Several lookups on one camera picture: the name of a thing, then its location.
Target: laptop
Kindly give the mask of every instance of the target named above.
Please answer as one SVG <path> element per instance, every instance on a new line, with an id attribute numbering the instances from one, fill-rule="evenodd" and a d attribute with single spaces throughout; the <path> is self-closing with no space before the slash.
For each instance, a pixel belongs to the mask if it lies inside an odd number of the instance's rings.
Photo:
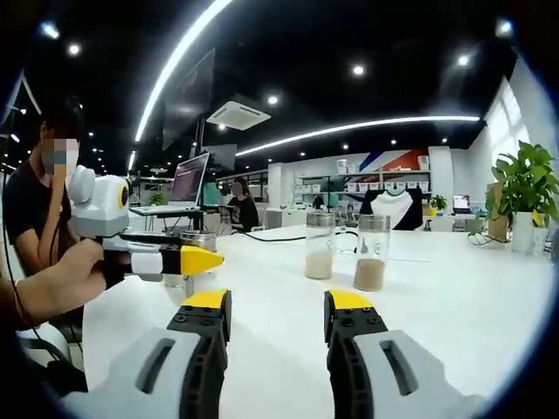
<path id="1" fill-rule="evenodd" d="M 472 214 L 469 195 L 452 196 L 452 212 L 454 214 Z"/>
<path id="2" fill-rule="evenodd" d="M 183 161 L 176 166 L 175 179 L 173 179 L 171 195 L 167 205 L 138 207 L 131 210 L 143 216 L 200 210 L 198 201 L 209 158 L 210 154 L 205 153 Z"/>

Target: computer monitor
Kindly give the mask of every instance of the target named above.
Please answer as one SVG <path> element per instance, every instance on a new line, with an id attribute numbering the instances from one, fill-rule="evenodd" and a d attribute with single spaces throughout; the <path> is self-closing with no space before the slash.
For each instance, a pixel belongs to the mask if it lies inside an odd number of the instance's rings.
<path id="1" fill-rule="evenodd" d="M 197 206 L 209 157 L 206 153 L 176 166 L 169 205 Z"/>
<path id="2" fill-rule="evenodd" d="M 469 195 L 453 195 L 452 207 L 455 210 L 469 210 L 470 209 L 470 196 Z"/>

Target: white robot head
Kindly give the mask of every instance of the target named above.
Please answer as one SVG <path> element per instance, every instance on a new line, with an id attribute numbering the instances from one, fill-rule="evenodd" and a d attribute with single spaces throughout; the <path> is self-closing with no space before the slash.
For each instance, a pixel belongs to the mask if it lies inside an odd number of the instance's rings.
<path id="1" fill-rule="evenodd" d="M 81 237 L 113 237 L 129 224 L 128 183 L 108 175 L 95 177 L 90 168 L 78 166 L 68 186 L 74 202 L 70 225 Z"/>

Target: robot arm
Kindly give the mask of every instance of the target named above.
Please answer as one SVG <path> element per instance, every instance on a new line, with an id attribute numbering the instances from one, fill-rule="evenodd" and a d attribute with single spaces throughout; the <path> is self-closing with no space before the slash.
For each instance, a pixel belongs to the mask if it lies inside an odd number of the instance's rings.
<path id="1" fill-rule="evenodd" d="M 447 419 L 479 413 L 484 399 L 452 387 L 443 363 L 406 333 L 389 331 L 362 295 L 326 292 L 324 313 L 336 419 Z"/>
<path id="2" fill-rule="evenodd" d="M 132 273 L 192 275 L 219 266 L 224 258 L 195 246 L 182 246 L 177 237 L 130 229 L 128 183 L 113 175 L 95 177 L 78 166 L 68 185 L 74 202 L 70 225 L 77 235 L 102 242 L 106 251 L 131 254 Z"/>
<path id="3" fill-rule="evenodd" d="M 167 329 L 152 329 L 123 352 L 107 379 L 64 404 L 92 419 L 217 419 L 231 333 L 231 292 L 200 292 Z"/>

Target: white table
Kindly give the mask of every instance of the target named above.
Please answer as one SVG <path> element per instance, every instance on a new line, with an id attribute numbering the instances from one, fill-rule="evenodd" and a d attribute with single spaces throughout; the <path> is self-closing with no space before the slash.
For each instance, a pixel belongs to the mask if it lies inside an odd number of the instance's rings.
<path id="1" fill-rule="evenodd" d="M 303 226 L 262 237 L 304 235 Z M 338 247 L 355 246 L 339 237 Z M 352 289 L 353 254 L 335 260 L 335 275 L 303 275 L 304 241 L 263 244 L 235 235 L 219 239 L 224 264 L 196 291 L 232 290 L 229 367 L 220 417 L 334 416 L 323 339 L 323 293 Z M 393 231 L 385 286 L 365 293 L 390 329 L 403 329 L 439 357 L 448 381 L 465 394 L 490 397 L 531 350 L 550 299 L 551 263 L 489 244 L 476 248 L 461 233 Z M 149 328 L 165 327 L 181 301 L 162 284 L 127 278 L 86 306 L 84 365 L 90 388 L 109 363 Z"/>

